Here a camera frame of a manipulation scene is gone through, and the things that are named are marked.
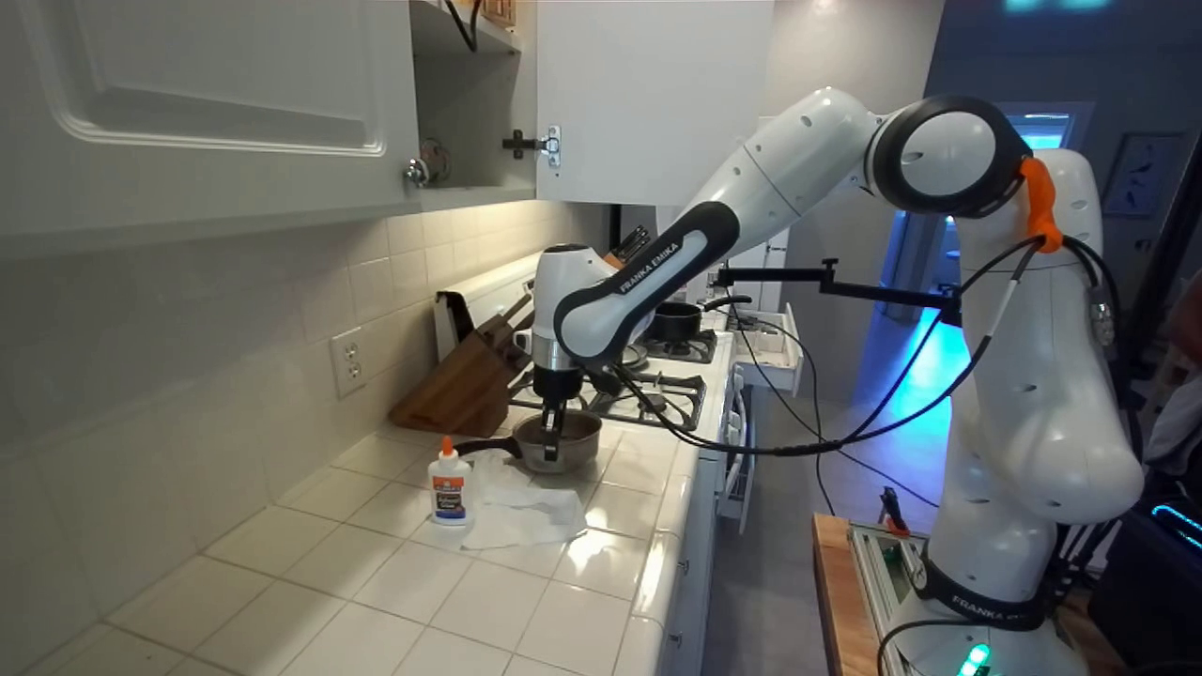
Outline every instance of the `white cabinet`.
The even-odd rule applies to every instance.
[[[401,209],[407,4],[4,4],[0,238]]]
[[[429,29],[452,26],[441,4],[414,0]],[[426,203],[684,208],[757,126],[769,14],[769,0],[517,0],[511,46],[419,47],[421,139],[449,159]],[[515,126],[555,130],[552,153],[499,149]]]
[[[769,0],[541,0],[539,194],[684,208],[764,111]]]
[[[750,130],[769,0],[515,4],[466,53],[449,0],[10,0],[0,239],[684,203]],[[561,166],[515,126],[561,126]]]

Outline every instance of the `kitchen counter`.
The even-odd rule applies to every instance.
[[[727,433],[732,359],[720,330],[713,365],[659,365],[708,378],[694,427],[708,439]],[[579,502],[574,532],[480,513],[502,536],[475,536],[429,522],[435,448],[434,433],[378,427],[33,671],[698,671],[698,650],[681,650],[708,636],[727,456],[606,421],[595,471],[539,484]],[[471,457],[479,487],[529,482],[499,451]]]

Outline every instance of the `black cable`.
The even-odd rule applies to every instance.
[[[1118,411],[1122,411],[1122,417],[1127,417],[1127,443],[1132,443],[1133,456],[1143,457],[1143,439],[1146,439],[1146,437],[1143,437],[1143,427],[1137,427],[1133,387],[1132,387],[1133,353],[1132,353],[1132,344],[1122,344],[1127,313],[1122,313],[1122,295],[1118,295],[1115,275],[1113,275],[1113,265],[1102,258],[1102,253],[1093,253],[1087,239],[1063,238],[1063,245],[1066,245],[1076,257],[1082,257],[1082,258],[1093,262],[1090,272],[1102,275],[1106,294],[1107,294],[1107,300],[1113,300],[1113,322],[1115,322],[1113,387],[1115,387]]]
[[[787,330],[782,322],[768,322],[768,319],[759,319],[759,314],[744,314],[744,322],[750,322],[750,325],[768,325],[768,330],[777,330],[777,335],[787,335],[802,353],[810,353],[805,340],[802,340],[802,335],[793,335],[793,330]],[[823,378],[818,378],[818,365],[814,359],[807,359],[807,382],[810,382],[810,413],[814,413],[814,439],[828,439],[828,423],[823,423]],[[829,501],[829,487],[828,487],[828,478],[823,478],[823,456],[814,456],[814,484],[818,484],[818,496],[823,496],[823,508],[828,508],[828,513],[838,513],[834,512],[834,501]]]
[[[1017,258],[1017,265],[1015,265],[1015,275],[1010,275],[1010,287],[1023,282],[1023,275],[1027,275],[1028,258],[1040,253],[1040,245],[1043,245],[1043,239],[1027,239],[1027,257]],[[893,433],[893,427],[901,427],[901,423],[914,423],[917,417],[923,417],[923,413],[933,413],[934,407],[942,407],[942,402],[977,373],[977,365],[982,365],[982,357],[987,353],[987,344],[993,344],[993,335],[986,335],[986,338],[977,340],[971,365],[966,365],[927,407],[922,407],[922,411],[914,411],[911,417],[898,417],[898,421],[889,421],[889,423],[882,423],[882,427],[869,427],[864,437],[855,437],[855,443],[862,443],[862,439],[887,437],[887,433]]]
[[[911,487],[911,484],[901,484],[898,478],[889,478],[887,471],[878,471],[878,467],[872,467],[872,463],[864,463],[864,457],[855,457],[855,456],[849,456],[849,451],[838,451],[845,463],[854,463],[854,467],[862,467],[862,471],[869,471],[869,473],[877,473],[877,478],[882,478],[882,482],[889,482],[893,487],[901,487],[906,496],[914,496],[917,502],[923,502],[923,508],[933,508],[933,512],[939,512],[939,502],[934,501],[927,501],[927,496],[922,496],[917,487]]]
[[[471,14],[471,24],[464,24],[456,0],[449,0],[449,12],[452,12],[456,29],[460,29],[460,36],[466,40],[466,47],[475,47],[475,53],[480,53],[480,4],[485,4],[485,0],[475,0],[475,14]]]
[[[999,265],[999,262],[1010,258],[1015,253],[1027,253],[1023,262],[1017,262],[1017,272],[1010,275],[1010,282],[1017,282],[1017,279],[1027,275],[1027,262],[1032,258],[1038,248],[1040,248],[1040,238],[1023,239],[1023,245],[1010,245],[1007,253],[993,257],[963,289],[977,287],[993,265]],[[659,411],[649,407],[649,399],[638,391],[638,382],[635,382],[624,369],[615,369],[615,378],[619,378],[645,411],[653,411],[653,417],[659,417],[675,439],[684,439],[684,443],[690,443],[690,448],[732,451],[732,456],[810,457],[810,456],[840,451],[845,443],[864,443],[864,439],[887,437],[887,433],[893,433],[893,427],[923,417],[927,411],[934,411],[934,407],[982,365],[987,340],[993,340],[993,335],[982,338],[982,344],[972,350],[972,359],[957,373],[957,378],[956,378],[939,399],[933,399],[927,407],[922,407],[917,413],[911,413],[911,417],[901,417],[901,421],[893,421],[893,423],[887,423],[887,427],[872,427],[872,433],[864,433],[864,437],[818,439],[818,443],[797,443],[797,448],[732,448],[732,443],[719,443],[719,439],[690,437],[690,433],[684,433],[681,423],[674,423],[666,413],[659,413]]]
[[[939,325],[939,314],[927,322],[927,330],[917,338],[917,350],[906,357],[906,365],[898,369],[893,382],[887,387],[887,393],[877,402],[877,411],[849,433],[862,437],[877,423],[877,417],[893,402],[893,393],[901,391],[906,375],[914,373],[914,365],[923,357],[933,335]]]
[[[747,357],[750,357],[750,369],[759,373],[759,378],[768,382],[768,391],[788,411],[788,417],[805,427],[805,433],[810,433],[814,439],[823,439],[823,433],[814,427],[814,423],[807,423],[793,407],[788,407],[788,399],[773,387],[773,378],[764,373],[764,365],[759,365],[759,357],[757,357],[757,350],[750,350],[750,338],[747,338],[747,330],[738,322],[738,335],[744,338],[744,350],[747,350]]]
[[[805,340],[793,335],[793,330],[787,330],[782,322],[768,322],[768,319],[750,319],[750,322],[759,322],[759,325],[773,325],[773,330],[782,330],[787,338],[793,338],[802,350],[805,350]],[[818,433],[823,433],[823,402],[818,402],[818,393],[823,393],[823,387],[818,387],[818,365],[810,359],[810,399],[814,399],[814,423],[818,423]],[[906,482],[898,482],[893,473],[887,473],[887,471],[878,471],[878,467],[872,467],[872,463],[864,463],[864,457],[855,457],[855,456],[849,456],[849,451],[838,451],[845,463],[854,463],[854,467],[862,467],[862,471],[869,471],[869,473],[877,473],[877,478],[882,478],[882,482],[889,482],[893,487],[901,487],[906,496],[914,496],[917,502],[927,502],[927,508],[939,508],[934,501],[927,501],[927,496],[922,496],[917,487],[911,487]],[[828,478],[823,478],[823,456],[814,456],[814,484],[818,484],[818,496],[823,496],[823,502],[828,502],[828,512],[829,513],[838,513],[834,512],[834,501],[829,501],[829,493],[828,493]]]
[[[914,625],[898,625],[889,628],[878,642],[877,642],[877,671],[887,676],[887,650],[898,636],[917,631],[917,628],[972,628],[977,621],[914,621]]]

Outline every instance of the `white robotic arm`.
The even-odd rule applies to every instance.
[[[814,89],[757,130],[684,218],[614,279],[552,275],[579,253],[547,253],[539,294],[555,295],[555,313],[541,304],[539,325],[552,344],[532,353],[546,411],[579,387],[579,369],[615,365],[635,322],[686,279],[788,229],[855,170],[901,209],[956,215],[971,272],[1028,232],[1051,253],[1061,232],[1028,229],[1051,220],[1051,203],[1071,238],[1102,239],[1090,166],[1078,153],[1032,160],[999,109],[922,101],[877,116],[840,89]],[[1017,275],[999,265],[966,300],[966,335],[999,350],[957,391],[934,532],[917,590],[889,621],[889,650],[914,671],[957,671],[977,642],[993,646],[996,676],[1087,671],[1038,602],[1056,531],[1115,517],[1143,493],[1090,335],[1090,275],[1066,253],[1040,257],[1028,275],[1032,287],[1017,289]]]
[[[615,359],[631,325],[659,300],[788,229],[840,175],[849,175],[878,121],[840,89],[814,89],[757,130],[698,191],[694,208],[598,289],[571,294],[555,330],[574,359]]]

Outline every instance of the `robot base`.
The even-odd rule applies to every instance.
[[[854,551],[869,590],[869,610],[878,636],[901,625],[933,625],[898,631],[887,650],[887,676],[957,676],[972,671],[972,658],[987,666],[993,676],[1087,676],[1082,653],[1076,653],[1051,621],[1032,631],[999,631],[986,625],[951,625],[939,602],[922,602],[914,592],[911,572],[922,568],[922,536],[893,536],[872,527],[854,527]]]
[[[887,628],[933,625],[933,621],[939,621],[939,628],[914,628],[889,640],[889,676],[917,676],[917,671],[1087,676],[1090,671],[1087,658],[1076,653],[1056,636],[1051,621],[1043,621],[1032,631],[942,625],[942,621],[957,621],[957,611],[951,611],[939,602],[922,602],[917,592],[911,592]]]

